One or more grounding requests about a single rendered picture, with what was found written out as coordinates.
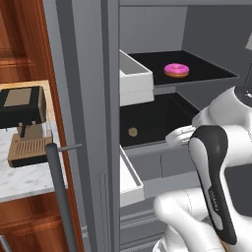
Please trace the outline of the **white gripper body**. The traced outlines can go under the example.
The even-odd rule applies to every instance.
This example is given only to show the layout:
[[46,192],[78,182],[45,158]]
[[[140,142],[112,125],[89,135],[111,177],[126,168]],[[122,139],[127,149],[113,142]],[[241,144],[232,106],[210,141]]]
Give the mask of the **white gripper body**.
[[183,126],[170,132],[165,140],[171,147],[187,145],[195,130],[192,125]]

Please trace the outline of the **black fridge shelf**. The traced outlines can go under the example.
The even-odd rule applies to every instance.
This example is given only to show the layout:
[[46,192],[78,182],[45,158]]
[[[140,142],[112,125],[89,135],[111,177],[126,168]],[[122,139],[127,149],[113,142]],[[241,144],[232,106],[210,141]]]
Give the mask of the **black fridge shelf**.
[[[236,74],[185,50],[131,53],[130,56],[153,72],[156,87],[237,77]],[[188,66],[189,75],[181,79],[166,76],[163,69],[171,63]]]
[[[165,140],[173,130],[191,124],[199,110],[178,93],[158,94],[155,100],[120,108],[120,144],[133,147]],[[130,128],[138,135],[131,137]]]

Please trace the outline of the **white fridge door bin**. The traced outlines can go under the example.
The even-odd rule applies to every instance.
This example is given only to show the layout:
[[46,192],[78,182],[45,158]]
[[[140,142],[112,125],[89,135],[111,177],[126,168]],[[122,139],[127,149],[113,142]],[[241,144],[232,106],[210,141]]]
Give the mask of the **white fridge door bin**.
[[120,207],[144,200],[144,183],[124,150],[120,149]]
[[119,50],[120,105],[155,100],[153,72],[122,50]]

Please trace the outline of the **grey fridge door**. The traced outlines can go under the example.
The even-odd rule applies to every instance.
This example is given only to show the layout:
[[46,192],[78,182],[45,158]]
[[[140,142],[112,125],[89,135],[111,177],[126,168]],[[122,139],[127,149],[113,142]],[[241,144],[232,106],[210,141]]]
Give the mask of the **grey fridge door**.
[[119,3],[42,3],[85,249],[120,252]]

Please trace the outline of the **grey fridge body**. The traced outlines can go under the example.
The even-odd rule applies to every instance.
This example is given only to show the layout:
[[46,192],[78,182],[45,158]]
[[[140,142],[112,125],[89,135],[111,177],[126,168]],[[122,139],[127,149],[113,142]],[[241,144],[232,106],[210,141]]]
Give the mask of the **grey fridge body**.
[[[120,47],[131,53],[185,50],[236,78],[155,86],[155,96],[178,93],[198,110],[226,89],[250,79],[252,2],[246,6],[126,6],[120,10]],[[124,148],[144,183],[145,201],[121,210],[121,252],[152,252],[165,231],[154,197],[196,187],[199,180],[185,147],[165,141]]]

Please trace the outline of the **wooden base cabinet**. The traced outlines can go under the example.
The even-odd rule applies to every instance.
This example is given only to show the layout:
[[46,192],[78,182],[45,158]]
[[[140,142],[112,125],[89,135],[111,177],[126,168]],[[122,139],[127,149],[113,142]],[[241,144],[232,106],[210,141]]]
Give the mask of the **wooden base cabinet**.
[[54,192],[0,203],[0,234],[12,252],[69,252]]

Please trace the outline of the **pink frosted donut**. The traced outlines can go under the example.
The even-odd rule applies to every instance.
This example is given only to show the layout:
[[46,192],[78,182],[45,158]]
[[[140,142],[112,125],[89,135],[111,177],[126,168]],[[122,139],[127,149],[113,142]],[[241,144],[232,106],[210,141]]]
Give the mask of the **pink frosted donut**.
[[180,63],[171,63],[163,68],[164,74],[172,78],[184,78],[189,74],[189,67]]

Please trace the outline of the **black and tan coffee machine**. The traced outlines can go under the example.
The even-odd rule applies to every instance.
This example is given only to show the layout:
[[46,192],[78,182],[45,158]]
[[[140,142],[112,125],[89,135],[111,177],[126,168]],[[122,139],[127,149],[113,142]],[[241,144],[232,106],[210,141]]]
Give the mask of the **black and tan coffee machine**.
[[53,142],[46,122],[46,99],[42,86],[0,91],[0,129],[16,128],[7,161],[11,167],[47,162],[45,146]]

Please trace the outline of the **wooden wall cabinet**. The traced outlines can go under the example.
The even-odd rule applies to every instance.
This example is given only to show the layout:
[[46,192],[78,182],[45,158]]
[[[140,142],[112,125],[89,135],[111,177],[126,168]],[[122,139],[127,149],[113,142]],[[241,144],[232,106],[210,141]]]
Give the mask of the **wooden wall cabinet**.
[[0,0],[0,83],[53,81],[42,0]]

